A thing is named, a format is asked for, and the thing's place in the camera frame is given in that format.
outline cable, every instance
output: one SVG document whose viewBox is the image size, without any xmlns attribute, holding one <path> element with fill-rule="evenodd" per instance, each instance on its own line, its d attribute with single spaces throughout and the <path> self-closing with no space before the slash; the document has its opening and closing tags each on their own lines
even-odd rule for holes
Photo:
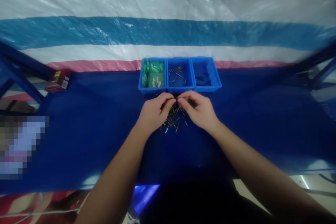
<svg viewBox="0 0 336 224">
<path fill-rule="evenodd" d="M 46 211 L 46 212 L 33 212 L 33 213 L 14 213 L 14 214 L 8 214 L 8 215 L 0 215 L 0 218 L 10 218 L 10 217 L 18 217 L 18 216 L 26 216 L 26 218 L 28 218 L 29 216 L 32 216 L 32 215 L 43 215 L 43 214 L 65 214 L 65 213 L 68 213 L 68 212 L 75 212 L 75 211 L 78 211 L 80 210 L 80 208 L 74 208 L 74 209 L 70 209 L 70 210 L 60 210 L 60 211 Z"/>
<path fill-rule="evenodd" d="M 14 224 L 18 224 L 18 223 L 24 221 L 25 219 L 28 219 L 30 216 L 32 216 L 32 215 L 37 211 L 37 209 L 39 209 L 39 208 L 42 206 L 42 203 L 43 203 L 43 194 L 42 194 L 41 192 L 39 192 L 38 194 L 39 194 L 39 196 L 40 196 L 40 204 L 39 204 L 39 206 L 35 209 L 35 211 L 32 212 L 32 213 L 29 213 L 26 217 L 24 217 L 23 219 L 21 219 L 21 220 L 15 222 Z"/>
<path fill-rule="evenodd" d="M 329 178 L 327 178 L 326 176 L 322 175 L 322 174 L 319 174 L 322 178 L 324 178 L 325 180 L 329 181 L 330 183 L 333 183 L 333 184 L 336 184 L 336 181 L 334 180 L 331 180 Z"/>
</svg>

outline forearm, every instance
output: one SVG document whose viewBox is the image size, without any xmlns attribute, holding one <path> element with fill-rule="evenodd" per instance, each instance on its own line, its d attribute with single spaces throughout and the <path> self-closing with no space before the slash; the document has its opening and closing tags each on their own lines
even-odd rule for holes
<svg viewBox="0 0 336 224">
<path fill-rule="evenodd" d="M 143 149 L 150 134 L 137 125 L 94 186 L 76 219 L 83 223 L 121 223 L 132 199 Z"/>
<path fill-rule="evenodd" d="M 303 218 L 314 212 L 326 212 L 277 166 L 218 122 L 208 131 L 251 190 L 275 216 Z"/>
</svg>

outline blue plastic bin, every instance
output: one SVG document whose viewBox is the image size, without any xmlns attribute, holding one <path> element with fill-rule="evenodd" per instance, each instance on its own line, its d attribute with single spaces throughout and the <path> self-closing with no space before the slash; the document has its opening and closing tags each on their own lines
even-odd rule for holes
<svg viewBox="0 0 336 224">
<path fill-rule="evenodd" d="M 195 92 L 215 92 L 222 87 L 212 57 L 192 57 L 191 63 L 195 81 Z"/>
<path fill-rule="evenodd" d="M 159 62 L 163 62 L 164 63 L 164 86 L 163 87 L 144 87 L 142 84 L 142 74 L 144 71 L 144 63 L 146 62 L 146 59 L 142 59 L 142 63 L 141 63 L 141 71 L 140 71 L 140 78 L 139 78 L 139 90 L 145 95 L 145 94 L 154 94 L 154 93 L 163 93 L 166 92 L 167 90 L 167 60 L 165 58 L 148 58 L 149 63 L 151 63 L 151 61 L 159 61 Z"/>
<path fill-rule="evenodd" d="M 170 69 L 182 67 L 183 73 L 169 73 Z M 193 75 L 193 68 L 190 58 L 168 58 L 167 59 L 167 90 L 168 93 L 183 93 L 185 91 L 193 90 L 195 87 L 195 78 Z"/>
</svg>

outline left hand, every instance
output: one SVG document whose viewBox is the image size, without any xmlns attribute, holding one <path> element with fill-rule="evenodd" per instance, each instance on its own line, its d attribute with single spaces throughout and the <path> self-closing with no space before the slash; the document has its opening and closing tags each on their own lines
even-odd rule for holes
<svg viewBox="0 0 336 224">
<path fill-rule="evenodd" d="M 152 134 L 167 119 L 169 110 L 176 102 L 174 96 L 170 93 L 162 93 L 158 97 L 148 100 L 144 103 L 136 126 L 148 134 Z"/>
</svg>

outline striped tarp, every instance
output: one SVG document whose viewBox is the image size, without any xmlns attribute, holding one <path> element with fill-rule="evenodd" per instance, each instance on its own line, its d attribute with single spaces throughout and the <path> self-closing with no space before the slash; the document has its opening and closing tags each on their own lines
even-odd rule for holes
<svg viewBox="0 0 336 224">
<path fill-rule="evenodd" d="M 336 38 L 336 0 L 0 0 L 0 40 L 55 69 L 139 70 L 144 57 L 281 67 Z"/>
</svg>

